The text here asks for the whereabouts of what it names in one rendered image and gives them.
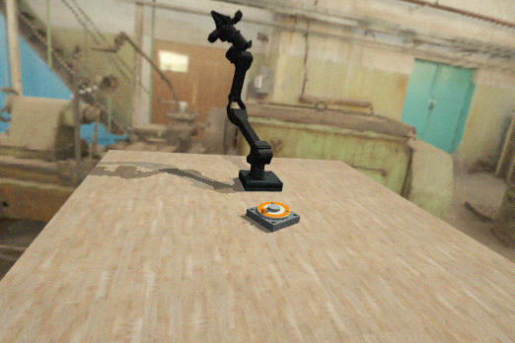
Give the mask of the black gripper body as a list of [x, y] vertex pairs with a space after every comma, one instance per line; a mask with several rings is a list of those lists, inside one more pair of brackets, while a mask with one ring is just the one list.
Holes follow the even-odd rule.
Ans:
[[239, 10], [235, 13], [235, 17], [233, 19], [229, 18], [225, 20], [224, 26], [221, 24], [217, 27], [217, 30], [212, 31], [208, 36], [208, 41], [213, 43], [222, 33], [222, 35], [228, 38], [228, 41], [232, 43], [240, 35], [240, 30], [237, 30], [233, 25], [238, 23], [242, 17], [243, 14]]

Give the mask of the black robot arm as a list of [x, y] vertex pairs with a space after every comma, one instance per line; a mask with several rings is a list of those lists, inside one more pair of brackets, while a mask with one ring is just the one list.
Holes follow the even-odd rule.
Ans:
[[[240, 34], [225, 54], [227, 59], [235, 64], [236, 68], [226, 109], [229, 120], [239, 127], [251, 147], [247, 156], [247, 163], [251, 165], [251, 171], [248, 173], [249, 178], [265, 180], [263, 176], [264, 166], [270, 164], [273, 153], [268, 142], [260, 141], [250, 126], [247, 109], [241, 99], [246, 72], [250, 69], [254, 59], [251, 52], [245, 51], [250, 47], [252, 47], [252, 40], [247, 41]], [[232, 102], [237, 103], [240, 108], [231, 108]]]

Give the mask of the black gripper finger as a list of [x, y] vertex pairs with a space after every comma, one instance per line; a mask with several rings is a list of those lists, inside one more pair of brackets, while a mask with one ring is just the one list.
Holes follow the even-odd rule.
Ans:
[[227, 17], [227, 16], [221, 15], [221, 14], [219, 14], [219, 13], [216, 13], [216, 12], [214, 12], [214, 11], [212, 11], [212, 13], [214, 13], [214, 14], [215, 14], [215, 15], [216, 15], [220, 20], [222, 20], [222, 21], [223, 21], [223, 22], [222, 22], [222, 25], [224, 25], [224, 23], [225, 23], [225, 20], [226, 20], [226, 19], [229, 19], [229, 18], [230, 18], [230, 16], [228, 16], [228, 17]]
[[219, 25], [221, 25], [223, 21], [220, 20], [214, 13], [211, 12], [210, 14], [211, 14], [211, 16], [213, 18], [213, 21], [215, 22], [215, 25], [216, 25], [216, 29], [215, 30], [217, 30], [217, 27]]

